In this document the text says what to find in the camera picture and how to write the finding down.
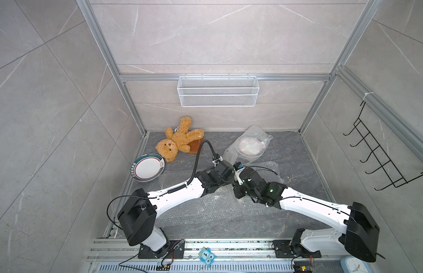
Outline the large bubble wrap sheet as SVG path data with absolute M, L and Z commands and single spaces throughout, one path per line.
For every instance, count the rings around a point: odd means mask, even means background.
M 252 165 L 268 182 L 281 182 L 297 191 L 329 200 L 310 160 L 261 160 Z M 298 228 L 322 229 L 317 220 L 288 210 L 236 199 L 226 185 L 215 193 L 187 201 L 156 221 L 170 238 L 290 238 Z

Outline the bubble plate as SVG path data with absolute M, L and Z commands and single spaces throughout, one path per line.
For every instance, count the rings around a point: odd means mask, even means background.
M 149 182 L 164 172 L 165 164 L 164 158 L 159 154 L 144 154 L 133 162 L 130 174 L 134 180 Z
M 273 138 L 259 126 L 252 125 L 225 150 L 222 157 L 231 164 L 238 161 L 252 163 L 265 153 Z

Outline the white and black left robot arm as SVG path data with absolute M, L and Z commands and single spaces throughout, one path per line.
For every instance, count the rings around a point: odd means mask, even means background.
M 156 219 L 180 204 L 214 193 L 229 183 L 233 173 L 234 167 L 224 160 L 209 171 L 197 172 L 189 180 L 164 190 L 145 192 L 140 188 L 134 191 L 117 215 L 128 245 L 144 245 L 157 258 L 166 255 L 170 241 L 155 227 Z

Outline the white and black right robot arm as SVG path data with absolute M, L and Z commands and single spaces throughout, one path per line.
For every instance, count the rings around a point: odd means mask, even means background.
M 234 168 L 233 191 L 237 199 L 248 196 L 254 203 L 300 213 L 328 226 L 322 230 L 298 229 L 291 242 L 296 255 L 345 250 L 365 262 L 377 260 L 380 227 L 363 204 L 328 202 L 282 183 L 267 182 L 252 167 L 241 163 Z

